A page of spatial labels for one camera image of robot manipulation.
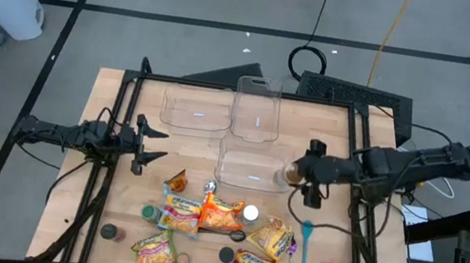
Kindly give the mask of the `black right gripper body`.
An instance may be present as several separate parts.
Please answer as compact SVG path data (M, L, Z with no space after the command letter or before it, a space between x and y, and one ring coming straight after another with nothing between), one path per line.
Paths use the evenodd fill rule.
M312 139L308 144L305 155L295 160L298 175L305 181L300 188L303 194L303 205L311 208L321 208L324 194L321 193L320 167L322 157L326 155L327 146L323 141Z

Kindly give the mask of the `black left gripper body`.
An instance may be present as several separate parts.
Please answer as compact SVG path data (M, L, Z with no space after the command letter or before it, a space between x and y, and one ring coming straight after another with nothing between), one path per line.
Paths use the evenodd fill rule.
M137 118L137 123L136 129L131 127L128 123L124 124L120 128L120 143L118 151L120 154L131 153L134 155L131 164L131 172L139 176L142 174L141 154L144 151L144 135L141 132L148 124L148 121L146 120L146 117L140 113Z

